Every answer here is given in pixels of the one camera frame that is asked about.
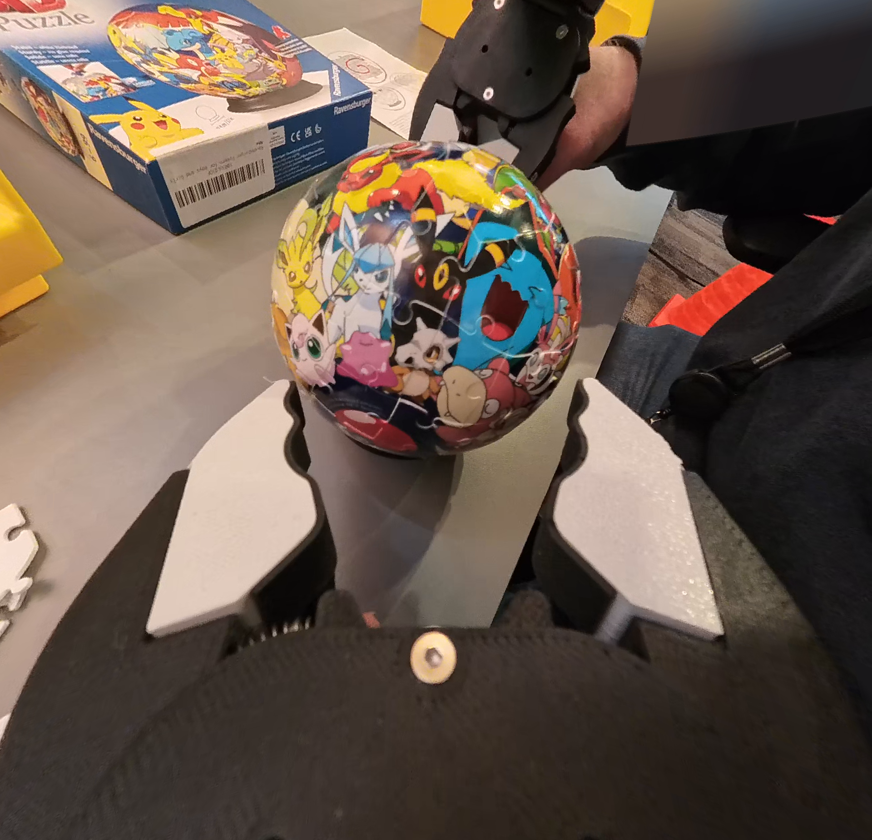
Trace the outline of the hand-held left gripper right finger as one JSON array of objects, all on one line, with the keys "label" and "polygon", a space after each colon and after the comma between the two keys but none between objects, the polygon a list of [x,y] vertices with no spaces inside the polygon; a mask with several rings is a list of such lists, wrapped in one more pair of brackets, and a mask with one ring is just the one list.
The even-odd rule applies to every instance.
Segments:
[{"label": "hand-held left gripper right finger", "polygon": [[533,549],[542,589],[572,627],[607,643],[638,621],[720,638],[679,458],[594,378],[578,383],[568,425]]}]

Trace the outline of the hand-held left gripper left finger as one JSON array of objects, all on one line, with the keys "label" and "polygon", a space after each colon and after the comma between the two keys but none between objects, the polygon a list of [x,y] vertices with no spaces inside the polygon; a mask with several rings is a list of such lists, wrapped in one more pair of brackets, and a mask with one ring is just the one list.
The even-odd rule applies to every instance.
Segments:
[{"label": "hand-held left gripper left finger", "polygon": [[236,617],[305,619],[334,583],[336,549],[297,388],[276,382],[195,455],[147,618],[155,638]]}]

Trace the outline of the colourful cartoon puzzle ball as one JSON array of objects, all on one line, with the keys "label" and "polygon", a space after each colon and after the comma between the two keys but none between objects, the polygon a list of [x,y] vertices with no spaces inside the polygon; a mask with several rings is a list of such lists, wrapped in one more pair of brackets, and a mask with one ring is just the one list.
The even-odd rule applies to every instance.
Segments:
[{"label": "colourful cartoon puzzle ball", "polygon": [[271,313],[300,396],[359,446],[423,460],[494,443],[551,397],[581,273],[515,165],[407,141],[314,178],[277,243]]}]

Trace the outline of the blue puzzle box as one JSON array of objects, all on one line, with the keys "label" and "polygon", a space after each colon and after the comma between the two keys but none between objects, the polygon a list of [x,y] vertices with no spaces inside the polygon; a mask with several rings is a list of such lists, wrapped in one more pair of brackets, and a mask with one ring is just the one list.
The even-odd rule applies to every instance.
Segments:
[{"label": "blue puzzle box", "polygon": [[248,0],[1,0],[2,106],[180,234],[365,148],[372,92]]}]

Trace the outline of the person's right hand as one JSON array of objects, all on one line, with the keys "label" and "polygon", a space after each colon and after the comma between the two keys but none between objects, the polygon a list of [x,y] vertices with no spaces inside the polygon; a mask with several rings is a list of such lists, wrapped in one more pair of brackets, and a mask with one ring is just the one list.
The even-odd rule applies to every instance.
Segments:
[{"label": "person's right hand", "polygon": [[548,168],[538,178],[539,190],[574,170],[598,167],[621,141],[637,92],[646,38],[615,36],[590,49],[590,67],[578,79],[575,113],[561,132]]}]

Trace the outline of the white instruction sheet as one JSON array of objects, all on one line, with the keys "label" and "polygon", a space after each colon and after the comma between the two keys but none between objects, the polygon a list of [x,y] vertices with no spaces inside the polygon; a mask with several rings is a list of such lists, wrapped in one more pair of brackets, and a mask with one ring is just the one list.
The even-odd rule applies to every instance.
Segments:
[{"label": "white instruction sheet", "polygon": [[402,139],[409,139],[413,109],[426,72],[342,28],[304,40],[372,92],[372,118]]}]

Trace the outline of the black round badge reel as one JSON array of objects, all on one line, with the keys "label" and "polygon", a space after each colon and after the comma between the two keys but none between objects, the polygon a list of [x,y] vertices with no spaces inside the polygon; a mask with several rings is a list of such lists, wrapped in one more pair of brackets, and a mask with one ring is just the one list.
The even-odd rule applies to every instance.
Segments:
[{"label": "black round badge reel", "polygon": [[647,421],[651,426],[671,419],[708,427],[723,415],[734,397],[735,392],[718,373],[689,371],[671,383],[664,405]]}]

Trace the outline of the orange fabric item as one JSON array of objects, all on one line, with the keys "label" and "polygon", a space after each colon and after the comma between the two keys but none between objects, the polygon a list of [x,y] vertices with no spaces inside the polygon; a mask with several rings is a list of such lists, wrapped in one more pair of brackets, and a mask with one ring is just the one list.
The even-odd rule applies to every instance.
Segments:
[{"label": "orange fabric item", "polygon": [[685,298],[675,294],[649,322],[649,328],[672,326],[703,336],[726,313],[764,285],[772,274],[739,263]]}]

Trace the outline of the black drawstring with toggle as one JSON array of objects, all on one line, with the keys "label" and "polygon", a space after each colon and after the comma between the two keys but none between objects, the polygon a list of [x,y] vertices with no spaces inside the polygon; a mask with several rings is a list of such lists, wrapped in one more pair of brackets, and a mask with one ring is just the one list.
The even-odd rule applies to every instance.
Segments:
[{"label": "black drawstring with toggle", "polygon": [[777,344],[748,358],[740,359],[729,366],[725,366],[725,376],[736,386],[745,387],[753,382],[763,372],[790,359],[791,351],[785,344]]}]

